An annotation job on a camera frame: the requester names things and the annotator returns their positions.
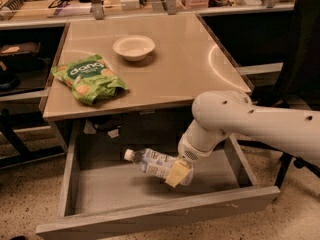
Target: drawer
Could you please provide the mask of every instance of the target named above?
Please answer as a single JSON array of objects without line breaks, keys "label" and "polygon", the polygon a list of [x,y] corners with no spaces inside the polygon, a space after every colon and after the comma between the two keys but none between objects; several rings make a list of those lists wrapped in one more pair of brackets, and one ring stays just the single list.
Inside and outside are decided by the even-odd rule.
[{"label": "drawer", "polygon": [[90,240],[255,212],[280,193],[259,187],[241,148],[231,135],[195,167],[190,186],[171,188],[123,160],[127,148],[150,147],[176,155],[192,117],[179,109],[115,115],[105,132],[85,135],[74,121],[56,221],[39,225],[44,239]]}]

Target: white box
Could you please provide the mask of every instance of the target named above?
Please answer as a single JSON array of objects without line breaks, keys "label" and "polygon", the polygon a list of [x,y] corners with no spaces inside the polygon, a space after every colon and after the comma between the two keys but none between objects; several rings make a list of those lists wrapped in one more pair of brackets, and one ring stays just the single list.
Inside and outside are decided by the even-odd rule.
[{"label": "white box", "polygon": [[122,10],[139,9],[139,0],[120,0]]}]

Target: water bottle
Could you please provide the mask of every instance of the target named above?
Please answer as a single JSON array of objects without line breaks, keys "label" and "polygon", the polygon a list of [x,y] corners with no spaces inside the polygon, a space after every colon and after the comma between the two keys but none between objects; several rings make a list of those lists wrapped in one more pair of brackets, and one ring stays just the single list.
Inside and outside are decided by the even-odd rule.
[{"label": "water bottle", "polygon": [[[139,165],[140,171],[151,174],[153,176],[166,179],[177,158],[168,156],[150,148],[133,151],[127,149],[124,159]],[[180,183],[187,186],[193,178],[193,165],[191,165],[190,173]]]}]

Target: small bowl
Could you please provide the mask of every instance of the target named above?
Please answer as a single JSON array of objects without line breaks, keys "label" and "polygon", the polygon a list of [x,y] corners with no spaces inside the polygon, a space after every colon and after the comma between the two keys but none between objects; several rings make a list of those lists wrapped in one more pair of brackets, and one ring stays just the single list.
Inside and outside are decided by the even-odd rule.
[{"label": "small bowl", "polygon": [[152,39],[139,35],[122,37],[113,44],[113,50],[128,61],[143,60],[154,48]]}]

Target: chip bag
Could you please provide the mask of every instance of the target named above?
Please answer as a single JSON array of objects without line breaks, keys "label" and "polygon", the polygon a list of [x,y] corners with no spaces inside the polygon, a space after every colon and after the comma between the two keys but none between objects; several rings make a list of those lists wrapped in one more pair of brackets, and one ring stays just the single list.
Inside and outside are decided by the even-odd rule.
[{"label": "chip bag", "polygon": [[88,105],[96,99],[113,98],[118,88],[128,90],[100,55],[53,67],[51,72],[71,88],[77,100]]}]

